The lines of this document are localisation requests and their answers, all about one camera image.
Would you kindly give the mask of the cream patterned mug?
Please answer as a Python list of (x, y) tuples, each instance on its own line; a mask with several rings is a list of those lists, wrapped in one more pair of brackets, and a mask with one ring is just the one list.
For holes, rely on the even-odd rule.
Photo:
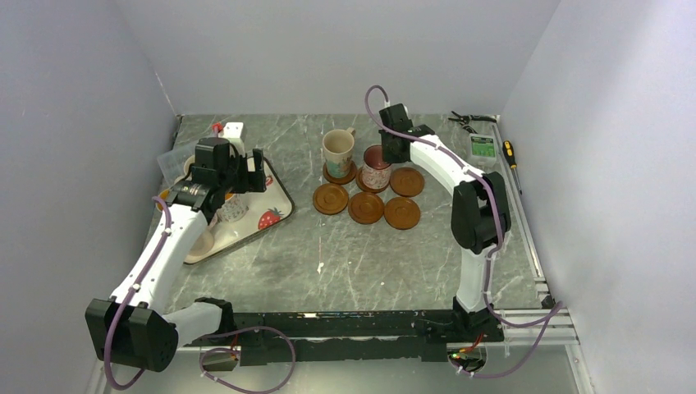
[(323, 157), (327, 173), (333, 178), (343, 178), (350, 173), (355, 147), (355, 129), (329, 131), (322, 141)]

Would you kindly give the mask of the dark brown wooden coaster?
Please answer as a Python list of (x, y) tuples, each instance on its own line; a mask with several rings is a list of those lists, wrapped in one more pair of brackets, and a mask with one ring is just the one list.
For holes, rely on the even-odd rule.
[(391, 227), (408, 230), (419, 224), (421, 211), (412, 199), (398, 196), (385, 204), (384, 217)]

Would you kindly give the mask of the orange interior white mug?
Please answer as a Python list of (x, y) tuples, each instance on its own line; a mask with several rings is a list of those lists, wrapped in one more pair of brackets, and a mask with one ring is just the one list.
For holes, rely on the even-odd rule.
[(238, 194), (226, 193), (217, 216), (221, 222), (237, 222), (241, 220), (249, 208), (245, 200)]

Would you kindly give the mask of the pink mug purple interior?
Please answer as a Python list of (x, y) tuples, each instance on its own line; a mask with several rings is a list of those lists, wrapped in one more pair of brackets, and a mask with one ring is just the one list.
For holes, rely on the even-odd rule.
[(204, 259), (209, 255), (209, 252), (214, 247), (214, 243), (215, 240), (212, 231), (209, 229), (204, 230), (191, 246), (187, 256), (185, 257), (185, 261), (187, 263), (194, 263)]

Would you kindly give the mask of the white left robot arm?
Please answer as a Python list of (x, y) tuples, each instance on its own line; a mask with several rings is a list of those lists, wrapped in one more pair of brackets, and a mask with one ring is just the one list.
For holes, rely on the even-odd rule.
[(206, 137), (195, 146), (194, 159), (166, 199), (154, 198), (163, 215), (130, 273), (106, 300), (91, 300), (85, 311), (106, 370), (119, 364), (161, 372), (183, 345), (202, 337), (223, 345), (235, 336), (228, 301), (203, 297), (175, 313), (161, 310), (185, 258), (227, 195), (267, 189), (264, 152), (244, 153), (226, 138)]

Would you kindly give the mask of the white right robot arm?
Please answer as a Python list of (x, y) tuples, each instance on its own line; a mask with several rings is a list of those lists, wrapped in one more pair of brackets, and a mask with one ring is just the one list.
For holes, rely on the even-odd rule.
[(450, 229), (462, 249), (452, 329), (461, 340), (471, 341), (492, 320), (486, 301), (492, 254), (511, 225), (505, 181), (498, 172), (468, 164), (430, 127), (416, 126), (404, 104), (387, 103), (378, 114), (382, 159), (421, 167), (451, 196)]

